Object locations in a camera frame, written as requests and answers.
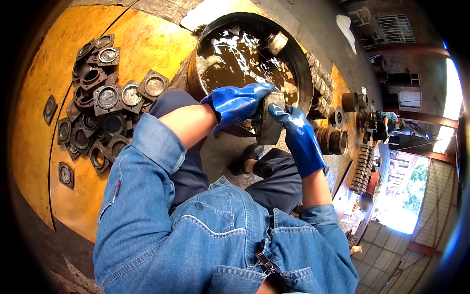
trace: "brown liquid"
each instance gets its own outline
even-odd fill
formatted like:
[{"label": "brown liquid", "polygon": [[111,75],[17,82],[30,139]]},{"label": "brown liquid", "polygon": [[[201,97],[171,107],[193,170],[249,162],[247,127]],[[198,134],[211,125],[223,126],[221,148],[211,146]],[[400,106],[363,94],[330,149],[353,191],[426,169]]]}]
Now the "brown liquid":
[{"label": "brown liquid", "polygon": [[209,67],[201,74],[207,91],[225,86],[243,87],[250,83],[273,83],[284,93],[287,104],[298,103],[293,72],[265,46],[269,33],[251,32],[245,26],[222,26],[201,40],[198,67]]}]

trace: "forearm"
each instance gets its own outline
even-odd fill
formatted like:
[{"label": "forearm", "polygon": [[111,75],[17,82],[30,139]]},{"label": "forearm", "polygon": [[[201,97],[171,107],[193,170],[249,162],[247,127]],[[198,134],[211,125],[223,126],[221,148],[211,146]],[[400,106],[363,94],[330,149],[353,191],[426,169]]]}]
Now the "forearm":
[{"label": "forearm", "polygon": [[212,133],[217,126],[214,111],[207,104],[178,108],[162,116],[160,121],[180,138],[186,149]]},{"label": "forearm", "polygon": [[302,203],[304,209],[332,203],[329,186],[322,169],[302,179]]}]

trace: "foot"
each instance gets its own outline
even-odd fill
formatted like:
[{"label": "foot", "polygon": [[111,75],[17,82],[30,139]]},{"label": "foot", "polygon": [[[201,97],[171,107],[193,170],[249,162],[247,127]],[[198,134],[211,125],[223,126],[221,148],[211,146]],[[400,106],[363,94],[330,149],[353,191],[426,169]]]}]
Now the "foot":
[{"label": "foot", "polygon": [[228,169],[233,175],[248,174],[248,172],[245,171],[245,161],[248,159],[258,160],[263,150],[264,146],[256,143],[246,147],[242,155],[228,165]]}]

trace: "glove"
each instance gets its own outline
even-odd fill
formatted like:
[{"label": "glove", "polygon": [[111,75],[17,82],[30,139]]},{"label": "glove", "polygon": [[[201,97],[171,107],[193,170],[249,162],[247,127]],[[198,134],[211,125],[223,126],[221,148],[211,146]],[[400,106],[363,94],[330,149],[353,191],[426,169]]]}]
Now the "glove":
[{"label": "glove", "polygon": [[321,168],[326,168],[315,132],[300,109],[286,105],[285,112],[277,104],[271,103],[268,111],[274,120],[282,123],[286,129],[286,144],[302,179]]},{"label": "glove", "polygon": [[255,114],[261,98],[273,90],[274,84],[270,83],[252,83],[243,88],[222,87],[204,97],[201,104],[209,104],[214,109],[219,121],[215,133],[251,117]]}]

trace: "denim jacket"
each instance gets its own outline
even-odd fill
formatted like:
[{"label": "denim jacket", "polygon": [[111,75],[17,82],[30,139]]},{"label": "denim jacket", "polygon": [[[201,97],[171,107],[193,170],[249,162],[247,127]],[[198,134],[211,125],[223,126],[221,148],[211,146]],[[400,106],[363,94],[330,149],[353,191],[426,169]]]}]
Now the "denim jacket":
[{"label": "denim jacket", "polygon": [[169,127],[144,113],[115,160],[93,253],[106,294],[255,293],[269,274],[283,292],[354,292],[358,276],[332,205],[298,219],[278,209],[269,215],[222,177],[169,216],[168,175],[185,153]]}]

